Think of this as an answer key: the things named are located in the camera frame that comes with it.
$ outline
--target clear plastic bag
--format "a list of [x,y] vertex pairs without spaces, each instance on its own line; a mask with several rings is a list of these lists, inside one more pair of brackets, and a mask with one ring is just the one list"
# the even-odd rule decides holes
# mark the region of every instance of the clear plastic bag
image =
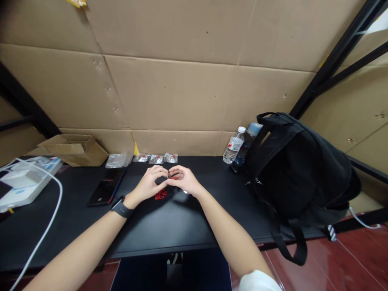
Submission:
[[131,162],[131,156],[129,153],[125,154],[111,154],[108,157],[108,160],[105,164],[105,168],[112,169],[112,168],[124,168],[129,165]]
[[164,156],[151,155],[149,164],[163,164],[163,162],[164,162]]
[[137,154],[133,157],[132,162],[147,162],[151,155],[147,154]]
[[176,164],[178,162],[178,155],[166,153],[164,155],[164,161],[172,164]]

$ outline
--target desk surface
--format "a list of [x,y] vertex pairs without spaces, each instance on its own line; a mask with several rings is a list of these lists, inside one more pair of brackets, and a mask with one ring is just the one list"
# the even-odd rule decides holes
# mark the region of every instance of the desk surface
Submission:
[[[256,243],[272,243],[265,208],[244,186],[247,177],[234,175],[222,157],[179,157],[198,181],[252,236]],[[147,163],[132,163],[116,194],[135,188]],[[167,169],[173,164],[163,164]],[[57,175],[63,184],[63,198],[57,217],[35,254],[30,267],[48,264],[78,235],[103,216],[109,206],[87,208],[86,203],[104,177],[105,168],[69,168]],[[105,257],[129,257],[188,251],[217,246],[198,201],[175,188],[164,199],[142,202],[126,222]],[[58,186],[50,181],[36,200],[0,223],[0,271],[23,268],[52,216],[58,199]],[[285,237],[291,231],[283,228]],[[322,236],[316,228],[304,229],[307,238]]]

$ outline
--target water bottle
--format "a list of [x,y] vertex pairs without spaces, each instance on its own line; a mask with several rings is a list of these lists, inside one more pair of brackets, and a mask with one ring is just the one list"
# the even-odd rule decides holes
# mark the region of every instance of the water bottle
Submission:
[[237,156],[240,147],[244,143],[245,127],[239,127],[238,131],[232,135],[228,146],[226,147],[223,160],[227,164],[232,164]]
[[255,122],[252,122],[249,125],[247,131],[244,133],[244,143],[242,144],[242,147],[234,161],[237,166],[241,167],[245,163],[245,156],[247,155],[247,152],[251,147],[253,140],[258,135],[262,127],[262,124]]

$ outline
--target cardboard box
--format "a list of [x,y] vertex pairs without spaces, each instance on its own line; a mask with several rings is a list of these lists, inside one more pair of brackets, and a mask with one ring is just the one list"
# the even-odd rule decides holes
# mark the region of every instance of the cardboard box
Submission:
[[108,157],[91,135],[56,135],[38,146],[72,167],[98,167]]

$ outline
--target cardboard wall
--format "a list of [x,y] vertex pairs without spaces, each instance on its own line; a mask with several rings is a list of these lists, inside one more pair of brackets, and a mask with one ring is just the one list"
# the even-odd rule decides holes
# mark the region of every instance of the cardboard wall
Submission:
[[[388,30],[364,35],[338,72],[388,40]],[[351,157],[388,174],[388,55],[385,54],[319,96],[301,121]],[[363,194],[357,212],[388,206],[388,185],[357,171]]]
[[238,126],[291,110],[364,2],[8,1],[0,60],[64,133],[222,155]]
[[[21,117],[7,101],[0,96],[0,123]],[[0,132],[0,167],[44,141],[45,138],[31,125],[25,124]]]

